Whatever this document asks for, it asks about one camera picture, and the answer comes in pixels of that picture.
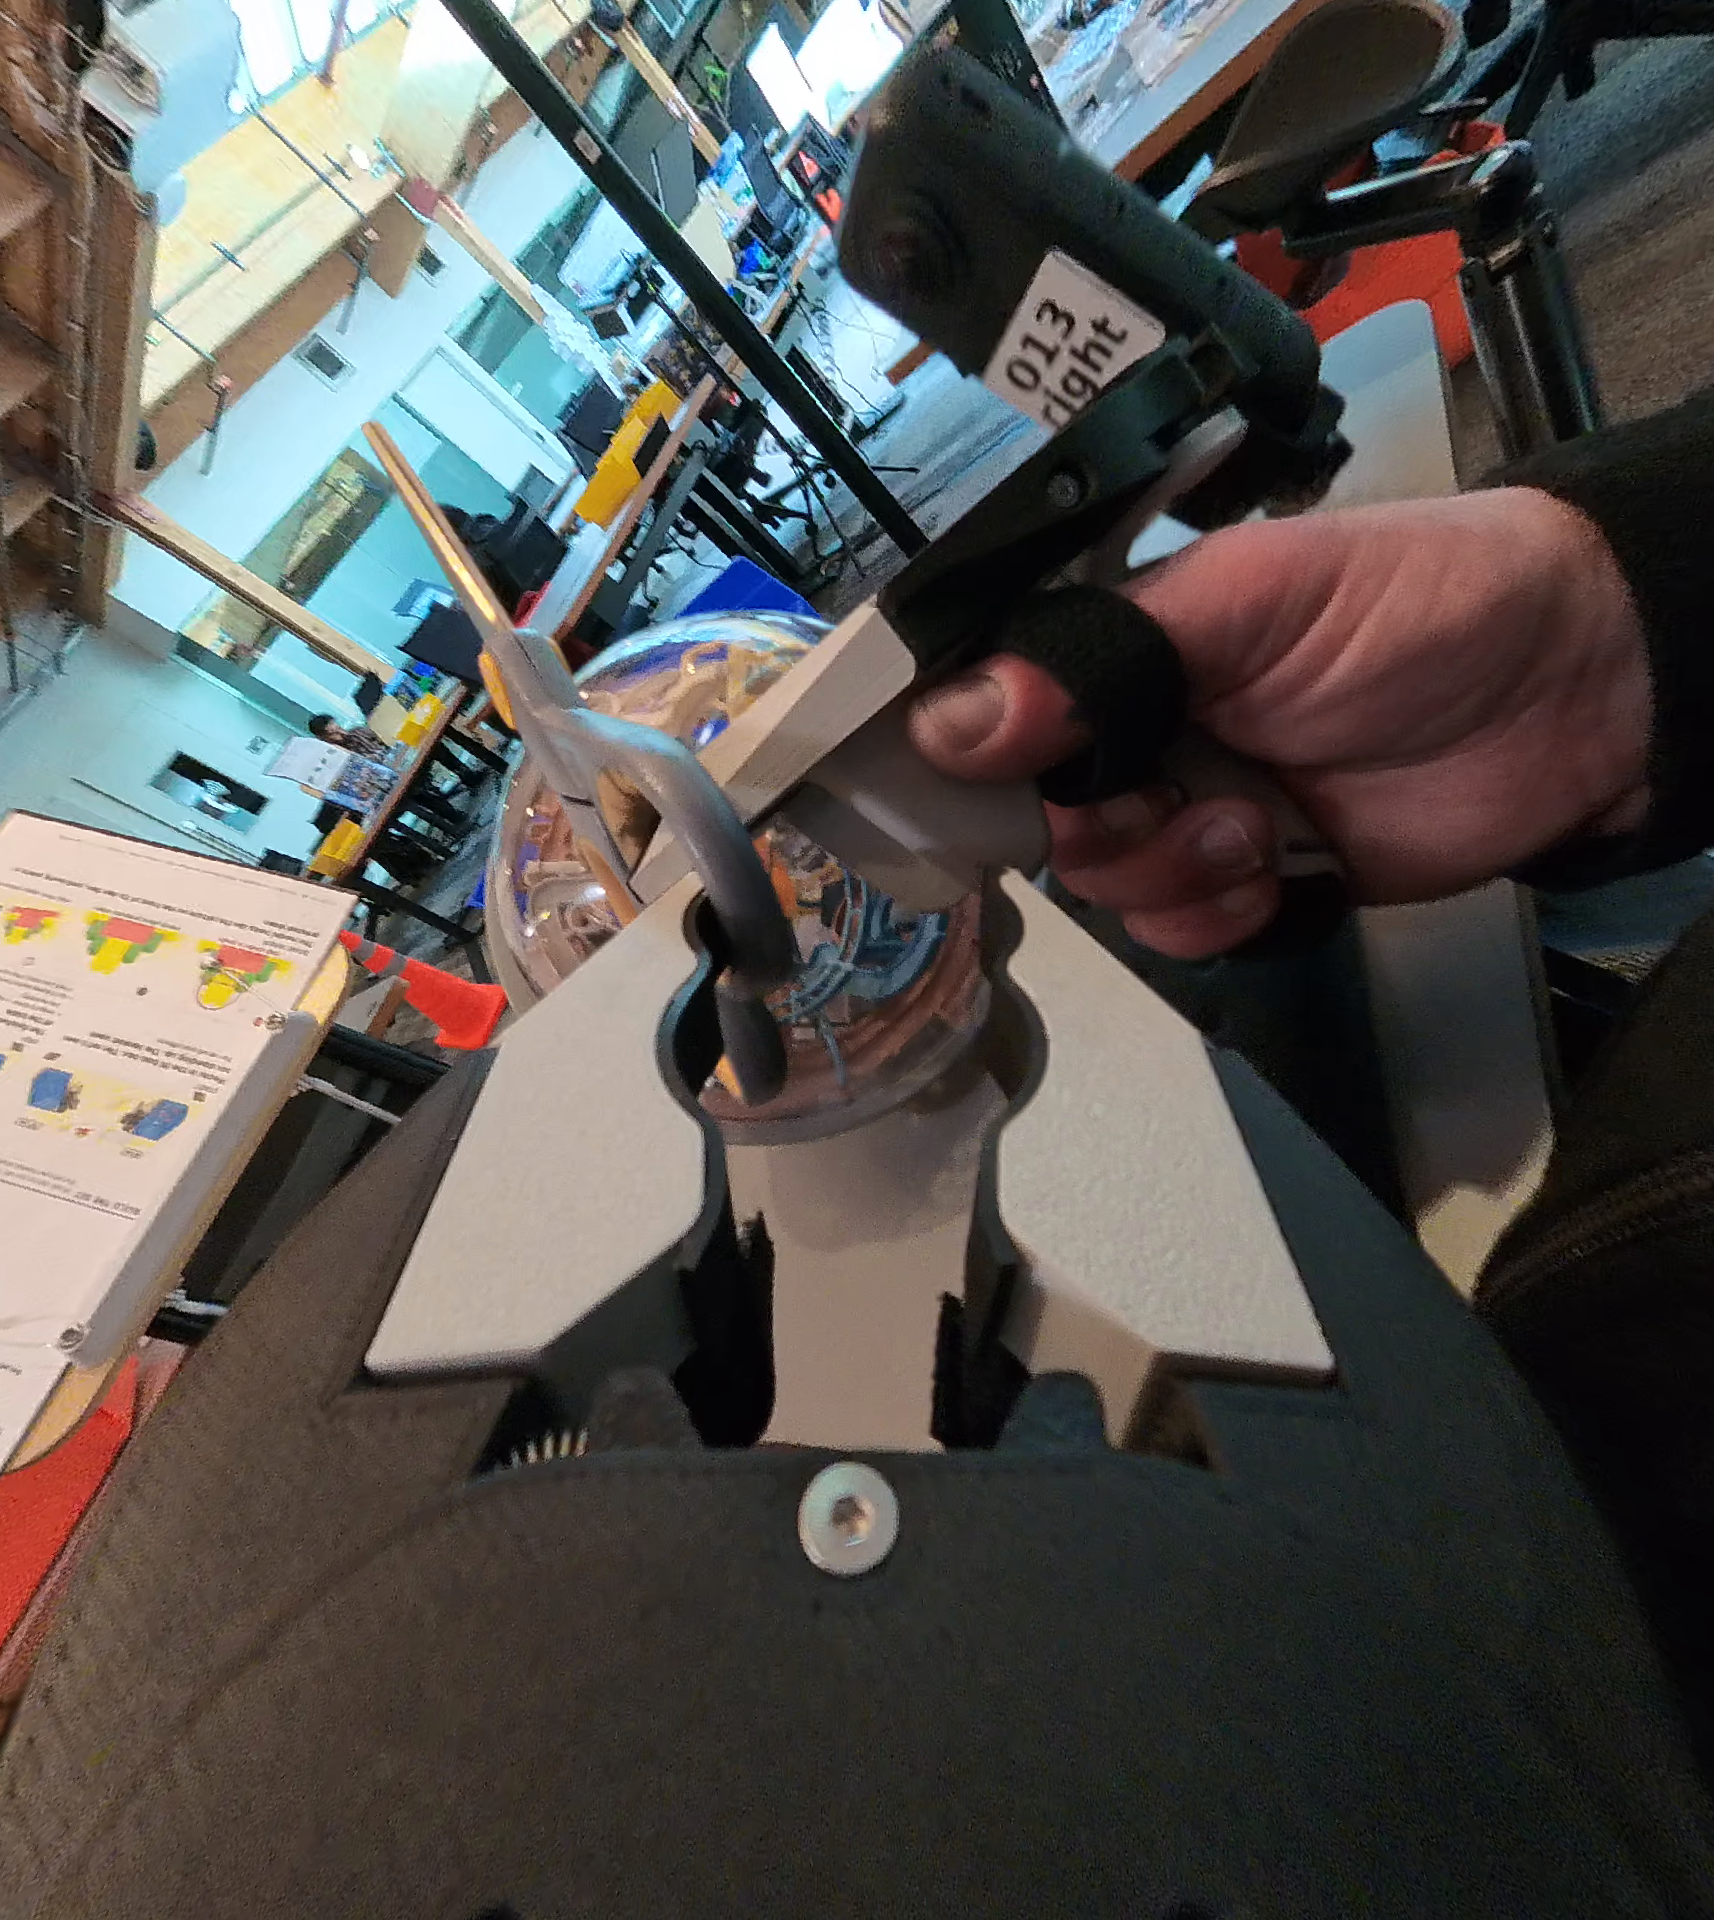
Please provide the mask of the black vertical pole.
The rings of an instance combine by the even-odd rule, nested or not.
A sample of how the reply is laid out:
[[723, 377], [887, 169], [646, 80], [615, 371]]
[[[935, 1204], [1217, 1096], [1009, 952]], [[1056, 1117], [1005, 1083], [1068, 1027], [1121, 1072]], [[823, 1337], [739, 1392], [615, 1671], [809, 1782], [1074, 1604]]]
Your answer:
[[814, 392], [728, 297], [680, 228], [659, 210], [635, 175], [610, 150], [601, 133], [571, 100], [564, 85], [533, 55], [525, 38], [491, 3], [445, 3], [445, 13], [516, 99], [532, 111], [545, 133], [571, 157], [584, 181], [612, 204], [634, 239], [678, 284], [687, 304], [716, 330], [743, 372], [775, 408], [793, 423], [821, 465], [873, 518], [878, 529], [908, 558], [927, 546], [924, 530], [869, 471], [851, 440], [834, 423]]

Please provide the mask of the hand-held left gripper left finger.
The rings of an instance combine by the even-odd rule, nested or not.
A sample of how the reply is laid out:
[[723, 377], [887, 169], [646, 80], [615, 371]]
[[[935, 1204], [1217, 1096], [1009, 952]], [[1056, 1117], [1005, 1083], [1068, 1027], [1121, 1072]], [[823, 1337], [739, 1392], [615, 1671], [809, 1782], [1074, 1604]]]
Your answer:
[[501, 1380], [590, 1429], [653, 1373], [699, 1443], [763, 1443], [773, 1236], [699, 1090], [721, 1056], [723, 938], [687, 877], [491, 1054], [363, 1352], [382, 1387]]

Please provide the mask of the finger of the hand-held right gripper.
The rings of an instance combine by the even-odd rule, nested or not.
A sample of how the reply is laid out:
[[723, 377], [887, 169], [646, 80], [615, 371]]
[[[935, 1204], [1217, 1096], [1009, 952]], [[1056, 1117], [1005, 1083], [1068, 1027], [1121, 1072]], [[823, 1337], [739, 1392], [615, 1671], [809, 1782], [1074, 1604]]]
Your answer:
[[832, 756], [857, 742], [913, 675], [910, 650], [868, 602], [730, 718], [718, 741], [682, 756], [719, 794], [728, 824], [790, 831], [887, 901], [935, 902], [940, 868], [827, 787]]

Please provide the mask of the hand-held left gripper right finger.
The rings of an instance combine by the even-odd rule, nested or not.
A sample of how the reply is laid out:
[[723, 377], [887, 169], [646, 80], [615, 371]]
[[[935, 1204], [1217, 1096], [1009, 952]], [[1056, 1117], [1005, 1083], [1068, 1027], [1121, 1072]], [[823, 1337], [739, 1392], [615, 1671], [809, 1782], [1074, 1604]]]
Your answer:
[[985, 1120], [940, 1300], [940, 1445], [985, 1449], [1076, 1376], [1116, 1449], [1194, 1385], [1323, 1391], [1340, 1369], [1204, 1037], [1030, 880], [981, 906]]

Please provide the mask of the printed instruction sheet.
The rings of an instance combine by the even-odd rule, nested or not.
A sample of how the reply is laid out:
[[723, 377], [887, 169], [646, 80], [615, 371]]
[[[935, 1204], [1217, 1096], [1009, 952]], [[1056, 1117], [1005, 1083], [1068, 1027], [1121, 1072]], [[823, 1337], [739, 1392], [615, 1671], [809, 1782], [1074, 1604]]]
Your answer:
[[347, 897], [14, 811], [0, 823], [0, 1477], [103, 1364], [245, 1124], [316, 1045]]

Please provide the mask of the person's right hand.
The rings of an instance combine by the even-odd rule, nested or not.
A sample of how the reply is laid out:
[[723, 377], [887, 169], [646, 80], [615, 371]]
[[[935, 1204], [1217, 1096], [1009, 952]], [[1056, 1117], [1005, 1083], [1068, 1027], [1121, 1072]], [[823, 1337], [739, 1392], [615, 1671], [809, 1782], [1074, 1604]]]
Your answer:
[[[1173, 649], [1194, 723], [1270, 770], [1354, 901], [1448, 901], [1650, 808], [1640, 617], [1595, 527], [1547, 492], [1231, 527], [1126, 595]], [[940, 773], [1013, 783], [1083, 749], [1072, 715], [1001, 654], [924, 692], [906, 728]], [[1272, 819], [1246, 798], [1179, 807], [1153, 785], [1045, 816], [1062, 884], [1163, 956], [1237, 948], [1280, 908]]]

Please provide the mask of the orange object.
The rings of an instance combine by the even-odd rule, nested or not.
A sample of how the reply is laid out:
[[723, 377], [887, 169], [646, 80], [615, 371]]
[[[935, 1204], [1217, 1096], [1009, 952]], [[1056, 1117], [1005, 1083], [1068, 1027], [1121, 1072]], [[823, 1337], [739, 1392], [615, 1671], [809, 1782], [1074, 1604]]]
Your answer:
[[510, 1006], [501, 986], [440, 970], [350, 928], [337, 942], [363, 972], [402, 983], [405, 1005], [429, 1020], [433, 1043], [443, 1051], [475, 1052], [493, 1043]]

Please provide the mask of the yellow-handled scissors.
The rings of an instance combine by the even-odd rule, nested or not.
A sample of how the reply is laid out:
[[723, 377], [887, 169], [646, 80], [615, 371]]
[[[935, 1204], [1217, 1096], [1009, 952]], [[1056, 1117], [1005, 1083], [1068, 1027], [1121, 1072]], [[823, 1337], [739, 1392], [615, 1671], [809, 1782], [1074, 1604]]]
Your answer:
[[507, 724], [562, 800], [608, 904], [639, 913], [641, 895], [601, 808], [606, 776], [627, 785], [678, 836], [721, 935], [713, 1005], [726, 1083], [748, 1106], [771, 1103], [785, 1087], [788, 1054], [769, 996], [788, 986], [799, 956], [753, 836], [680, 741], [586, 707], [551, 643], [525, 649], [486, 570], [390, 433], [368, 421], [363, 440], [478, 632], [486, 691], [503, 698]]

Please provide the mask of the person's right forearm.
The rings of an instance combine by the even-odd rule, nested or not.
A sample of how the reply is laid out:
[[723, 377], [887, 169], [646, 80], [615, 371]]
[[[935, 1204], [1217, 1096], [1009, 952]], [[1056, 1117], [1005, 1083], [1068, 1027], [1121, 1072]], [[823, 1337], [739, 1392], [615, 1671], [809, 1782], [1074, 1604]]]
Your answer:
[[1638, 610], [1654, 691], [1640, 824], [1571, 834], [1517, 877], [1571, 892], [1711, 850], [1714, 386], [1495, 466], [1481, 486], [1535, 489], [1597, 529]]

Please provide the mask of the clear maze ball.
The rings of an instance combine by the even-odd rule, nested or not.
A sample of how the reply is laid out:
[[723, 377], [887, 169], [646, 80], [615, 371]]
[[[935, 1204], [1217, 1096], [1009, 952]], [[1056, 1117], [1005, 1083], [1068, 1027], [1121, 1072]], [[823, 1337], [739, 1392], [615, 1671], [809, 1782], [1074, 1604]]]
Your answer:
[[[686, 612], [610, 643], [573, 683], [590, 709], [699, 754], [827, 635], [820, 617], [790, 610]], [[799, 958], [790, 984], [768, 996], [785, 1081], [753, 1106], [719, 1062], [699, 1106], [730, 1142], [820, 1140], [917, 1098], [980, 1032], [981, 899], [915, 914], [785, 819], [757, 834], [756, 850]], [[512, 1016], [622, 930], [532, 754], [507, 787], [481, 899], [489, 967]]]

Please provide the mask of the person's black clothing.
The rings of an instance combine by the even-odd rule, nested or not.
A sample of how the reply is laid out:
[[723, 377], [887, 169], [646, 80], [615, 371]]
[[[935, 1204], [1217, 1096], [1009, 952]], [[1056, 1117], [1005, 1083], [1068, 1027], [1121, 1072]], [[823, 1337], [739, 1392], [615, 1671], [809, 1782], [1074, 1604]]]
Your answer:
[[1597, 1049], [1477, 1292], [1612, 1532], [1714, 1795], [1714, 902]]

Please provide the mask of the yellow bin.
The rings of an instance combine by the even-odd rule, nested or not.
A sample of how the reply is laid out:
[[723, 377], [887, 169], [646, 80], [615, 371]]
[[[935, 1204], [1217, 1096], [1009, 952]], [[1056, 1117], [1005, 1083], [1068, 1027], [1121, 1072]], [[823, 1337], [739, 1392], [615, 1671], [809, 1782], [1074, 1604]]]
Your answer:
[[680, 410], [682, 397], [664, 379], [652, 380], [629, 403], [571, 507], [576, 522], [612, 527], [670, 442]]

